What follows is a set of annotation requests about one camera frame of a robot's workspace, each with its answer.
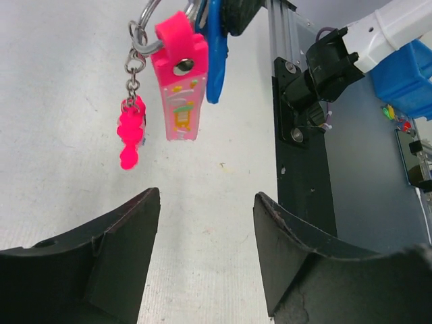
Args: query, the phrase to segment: gray floor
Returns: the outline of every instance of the gray floor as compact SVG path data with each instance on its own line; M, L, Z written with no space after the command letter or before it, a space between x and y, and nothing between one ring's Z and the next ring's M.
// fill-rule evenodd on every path
M1 2L0 249L32 246L157 186L139 323L268 323L252 223L254 195L276 197L267 12L229 40L223 96L202 108L196 142L165 140L153 68L139 75L147 142L124 172L115 129L127 23L144 3ZM151 40L185 4L161 2Z

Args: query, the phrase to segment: pink keychain tag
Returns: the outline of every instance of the pink keychain tag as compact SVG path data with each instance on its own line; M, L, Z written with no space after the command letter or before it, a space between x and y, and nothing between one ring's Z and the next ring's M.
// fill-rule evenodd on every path
M179 11L156 25L164 48L151 55L161 89L168 140L195 140L209 70L209 47Z
M144 144L146 105L137 96L133 105L121 103L121 115L118 121L117 135L125 147L120 153L122 169L130 170L138 163L138 148Z

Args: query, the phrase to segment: metal chain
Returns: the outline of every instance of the metal chain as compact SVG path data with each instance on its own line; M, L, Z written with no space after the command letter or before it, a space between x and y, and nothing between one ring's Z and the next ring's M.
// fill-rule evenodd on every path
M140 26L136 22L129 22L129 29L131 26ZM144 35L143 39L147 42L147 34L145 30L141 29L140 32ZM133 63L138 62L138 67L132 66ZM126 103L122 105L121 110L125 108L135 107L138 108L136 103L136 91L140 88L140 82L136 79L136 75L140 73L146 67L146 57L141 55L134 47L129 50L128 58L126 59L124 69L126 73L130 75L130 79L126 81L126 90L128 91L128 98Z

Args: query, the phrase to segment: gray surface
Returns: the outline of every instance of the gray surface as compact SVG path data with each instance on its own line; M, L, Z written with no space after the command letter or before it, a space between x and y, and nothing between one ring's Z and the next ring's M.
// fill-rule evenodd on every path
M312 13L322 24L343 26L379 6L369 2L369 7L361 10L359 3L352 4L355 10L350 9L348 17L328 16L333 24L318 19L317 12L326 12L322 4L314 1L313 9L304 3L298 5L299 12ZM345 5L334 1L333 8ZM308 26L307 19L280 7L279 1L269 0L267 7L272 58L280 56L293 63L300 60L304 69L301 52L314 43L321 26ZM325 138L339 238L363 248L391 252L428 243L429 239L421 204L406 181L394 125L384 118L381 105L369 76L353 84L331 104L333 129Z
M204 104L196 142L166 141L151 64L138 75L147 141L124 172L115 129L127 25L145 3L0 1L0 249L31 246L157 186L139 323L268 323L252 219L258 191L277 196L267 12L229 40L221 102ZM150 41L185 4L161 2Z

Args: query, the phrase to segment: bolt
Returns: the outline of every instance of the bolt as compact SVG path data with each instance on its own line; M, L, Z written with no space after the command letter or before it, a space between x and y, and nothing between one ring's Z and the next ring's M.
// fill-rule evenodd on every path
M286 62L285 63L285 68L291 74L295 74L297 72L296 66L293 63L291 63L291 62Z
M304 139L302 131L299 130L298 128L293 128L292 129L292 131L291 131L291 137L297 143L303 142L303 139Z

